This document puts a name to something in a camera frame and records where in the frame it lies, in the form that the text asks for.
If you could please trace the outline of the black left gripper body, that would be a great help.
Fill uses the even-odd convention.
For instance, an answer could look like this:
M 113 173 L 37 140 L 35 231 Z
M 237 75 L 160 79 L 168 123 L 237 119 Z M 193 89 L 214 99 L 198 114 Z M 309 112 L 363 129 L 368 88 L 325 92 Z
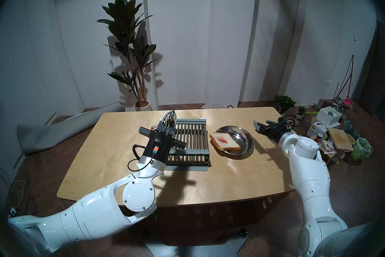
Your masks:
M 157 132 L 156 130 L 152 131 L 142 126 L 139 128 L 139 133 L 149 138 L 142 156 L 160 162 L 166 162 L 173 147 L 185 149 L 187 146 L 187 143 L 170 137 L 168 134 Z

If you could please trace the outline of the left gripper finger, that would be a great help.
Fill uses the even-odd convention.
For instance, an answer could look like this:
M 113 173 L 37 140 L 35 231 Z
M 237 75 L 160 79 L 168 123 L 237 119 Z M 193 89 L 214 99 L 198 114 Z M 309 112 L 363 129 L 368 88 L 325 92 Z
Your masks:
M 169 120 L 169 132 L 168 136 L 172 137 L 174 136 L 175 130 L 176 130 L 176 120 L 177 120 L 177 115 L 175 111 L 169 111 L 167 113 L 168 115 L 168 120 Z
M 157 128 L 157 132 L 162 132 L 167 134 L 169 132 L 169 116 L 165 115 L 162 119 L 162 121 L 159 122 Z

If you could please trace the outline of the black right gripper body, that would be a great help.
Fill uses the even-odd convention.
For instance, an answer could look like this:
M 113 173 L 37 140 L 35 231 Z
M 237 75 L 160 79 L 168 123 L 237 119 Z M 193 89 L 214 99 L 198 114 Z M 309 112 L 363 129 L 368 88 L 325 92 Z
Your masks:
M 261 134 L 267 136 L 269 139 L 279 144 L 280 139 L 287 132 L 291 132 L 291 126 L 289 124 L 277 124 L 276 126 L 263 125 Z

